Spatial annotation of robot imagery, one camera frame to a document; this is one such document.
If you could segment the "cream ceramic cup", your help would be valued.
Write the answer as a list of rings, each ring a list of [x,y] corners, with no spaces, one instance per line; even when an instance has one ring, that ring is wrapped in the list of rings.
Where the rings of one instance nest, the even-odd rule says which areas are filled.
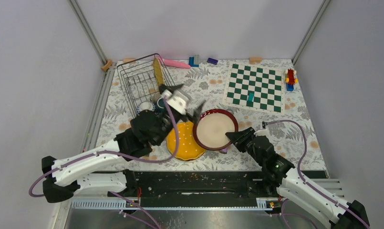
[[[152,96],[152,101],[153,101],[154,103],[156,103],[160,98],[161,98],[161,93],[156,92],[156,93]]]

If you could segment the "dark green mug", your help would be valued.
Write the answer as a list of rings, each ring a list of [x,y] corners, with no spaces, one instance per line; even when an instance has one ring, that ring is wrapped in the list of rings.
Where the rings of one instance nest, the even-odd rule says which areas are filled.
[[[157,102],[156,102],[156,107],[157,107],[157,113],[161,114],[166,110],[165,103],[164,103],[164,98],[160,97]]]

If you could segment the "brown rimmed beige plate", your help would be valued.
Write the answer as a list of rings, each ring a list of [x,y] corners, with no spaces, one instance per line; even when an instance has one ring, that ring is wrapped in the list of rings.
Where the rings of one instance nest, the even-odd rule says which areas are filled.
[[[231,112],[224,109],[210,109],[200,115],[193,126],[192,135],[200,147],[219,151],[231,145],[226,133],[238,130],[238,122]]]

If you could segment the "yellow scalloped plate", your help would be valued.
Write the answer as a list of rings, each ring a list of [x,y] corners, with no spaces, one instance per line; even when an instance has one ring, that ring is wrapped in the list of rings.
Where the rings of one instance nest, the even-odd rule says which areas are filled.
[[[178,151],[175,158],[181,161],[192,161],[200,158],[206,149],[197,144],[193,137],[192,122],[181,122],[177,124],[178,138],[176,139],[175,130],[172,129],[166,138],[168,151],[173,154],[176,149],[176,141],[179,142]]]

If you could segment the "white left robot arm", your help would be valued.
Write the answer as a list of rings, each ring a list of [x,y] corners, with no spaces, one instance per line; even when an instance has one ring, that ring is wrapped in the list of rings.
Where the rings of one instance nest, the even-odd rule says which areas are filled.
[[[161,145],[178,121],[196,123],[205,104],[202,101],[192,113],[188,112],[191,97],[182,90],[181,84],[163,84],[159,92],[165,106],[161,113],[140,105],[130,121],[130,128],[107,143],[65,159],[42,158],[43,193],[40,196],[49,203],[59,203],[85,192],[135,194],[138,184],[130,170],[110,175],[98,173],[98,170],[125,161],[145,162],[143,157],[152,152],[153,146]]]

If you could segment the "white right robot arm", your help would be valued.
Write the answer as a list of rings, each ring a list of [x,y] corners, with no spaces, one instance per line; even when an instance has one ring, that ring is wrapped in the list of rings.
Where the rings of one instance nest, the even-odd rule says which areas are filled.
[[[305,176],[292,162],[275,152],[266,130],[248,128],[227,132],[238,151],[248,153],[261,166],[263,190],[277,194],[306,210],[329,229],[368,229],[365,207],[359,201],[349,203]]]

